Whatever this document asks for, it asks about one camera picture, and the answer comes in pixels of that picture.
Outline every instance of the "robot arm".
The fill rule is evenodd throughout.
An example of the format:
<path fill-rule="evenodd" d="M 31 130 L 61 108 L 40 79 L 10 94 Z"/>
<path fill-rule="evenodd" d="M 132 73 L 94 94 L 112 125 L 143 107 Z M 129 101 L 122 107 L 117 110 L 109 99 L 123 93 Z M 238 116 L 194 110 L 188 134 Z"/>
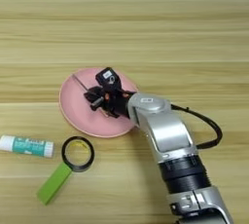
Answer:
<path fill-rule="evenodd" d="M 124 91 L 118 74 L 112 68 L 107 67 L 99 72 L 96 81 L 100 87 L 88 90 L 84 86 L 87 90 L 85 98 L 91 103 L 90 108 L 95 111 L 101 107 L 115 118 L 126 116 L 146 133 L 169 192 L 167 200 L 171 211 L 180 216 L 177 224 L 233 224 L 197 151 L 200 147 L 211 147 L 210 144 L 214 141 L 196 147 L 186 126 L 172 111 L 168 100 Z M 212 127 L 216 126 L 204 116 L 201 119 Z"/>
<path fill-rule="evenodd" d="M 168 188 L 167 200 L 179 224 L 232 224 L 231 216 L 215 186 L 212 186 L 190 134 L 171 110 L 169 101 L 134 94 L 127 104 L 130 120 L 151 146 Z"/>

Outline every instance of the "black cable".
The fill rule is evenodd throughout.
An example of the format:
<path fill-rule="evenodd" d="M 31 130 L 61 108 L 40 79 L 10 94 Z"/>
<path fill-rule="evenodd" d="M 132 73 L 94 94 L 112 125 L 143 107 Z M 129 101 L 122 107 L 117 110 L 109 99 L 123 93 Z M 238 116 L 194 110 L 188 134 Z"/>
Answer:
<path fill-rule="evenodd" d="M 209 119 L 208 117 L 206 117 L 200 113 L 197 113 L 197 112 L 191 110 L 189 107 L 183 108 L 183 107 L 175 105 L 175 104 L 171 104 L 171 107 L 172 107 L 172 110 L 184 111 L 186 113 L 190 113 L 190 114 L 200 118 L 200 120 L 205 122 L 208 126 L 210 126 L 214 130 L 214 132 L 216 132 L 217 137 L 215 139 L 198 144 L 196 146 L 197 149 L 209 149 L 209 148 L 212 148 L 220 143 L 220 141 L 223 137 L 223 133 L 222 133 L 221 128 L 213 120 Z"/>

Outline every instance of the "black object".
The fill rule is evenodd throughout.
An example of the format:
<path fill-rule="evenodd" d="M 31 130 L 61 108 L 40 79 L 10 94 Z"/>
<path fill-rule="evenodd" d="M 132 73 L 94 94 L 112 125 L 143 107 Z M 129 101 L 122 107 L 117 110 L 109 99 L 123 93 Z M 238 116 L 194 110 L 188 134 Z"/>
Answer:
<path fill-rule="evenodd" d="M 83 141 L 84 144 L 87 145 L 87 147 L 89 148 L 89 151 L 90 151 L 89 160 L 85 164 L 80 165 L 80 166 L 76 166 L 76 165 L 70 163 L 69 160 L 66 157 L 66 147 L 67 147 L 67 145 L 70 142 L 72 142 L 74 140 L 81 140 L 81 141 Z M 91 143 L 86 138 L 84 138 L 82 136 L 72 136 L 72 137 L 68 138 L 63 143 L 62 150 L 61 150 L 61 156 L 62 156 L 63 162 L 67 166 L 69 166 L 74 172 L 83 172 L 84 170 L 88 169 L 91 166 L 91 164 L 93 163 L 93 160 L 94 160 L 94 157 L 95 157 L 95 153 L 94 153 L 93 146 L 91 145 Z"/>
<path fill-rule="evenodd" d="M 160 171 L 170 194 L 211 186 L 206 169 L 198 155 L 161 163 Z"/>
<path fill-rule="evenodd" d="M 95 78 L 106 93 L 115 93 L 122 90 L 121 79 L 111 67 L 107 67 L 96 74 Z"/>
<path fill-rule="evenodd" d="M 119 75 L 107 67 L 95 76 L 100 87 L 93 87 L 84 94 L 92 111 L 101 107 L 109 116 L 128 117 L 127 104 L 134 92 L 124 91 Z"/>

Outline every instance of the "label on glue stick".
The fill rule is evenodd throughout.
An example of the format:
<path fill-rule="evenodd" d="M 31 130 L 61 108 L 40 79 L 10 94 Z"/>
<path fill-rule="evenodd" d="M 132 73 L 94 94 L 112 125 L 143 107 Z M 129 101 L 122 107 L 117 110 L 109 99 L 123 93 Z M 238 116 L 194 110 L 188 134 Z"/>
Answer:
<path fill-rule="evenodd" d="M 52 142 L 38 141 L 16 136 L 3 135 L 0 139 L 0 149 L 41 157 L 51 157 L 53 155 Z"/>
<path fill-rule="evenodd" d="M 15 137 L 13 152 L 44 156 L 45 141 L 30 140 L 28 138 Z"/>

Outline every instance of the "white glue stick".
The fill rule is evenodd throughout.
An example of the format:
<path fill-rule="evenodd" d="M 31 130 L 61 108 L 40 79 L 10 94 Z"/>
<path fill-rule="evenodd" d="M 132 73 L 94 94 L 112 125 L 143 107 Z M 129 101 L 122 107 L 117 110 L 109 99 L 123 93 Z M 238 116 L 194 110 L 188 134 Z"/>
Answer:
<path fill-rule="evenodd" d="M 53 156 L 53 142 L 2 135 L 0 150 L 51 158 Z"/>

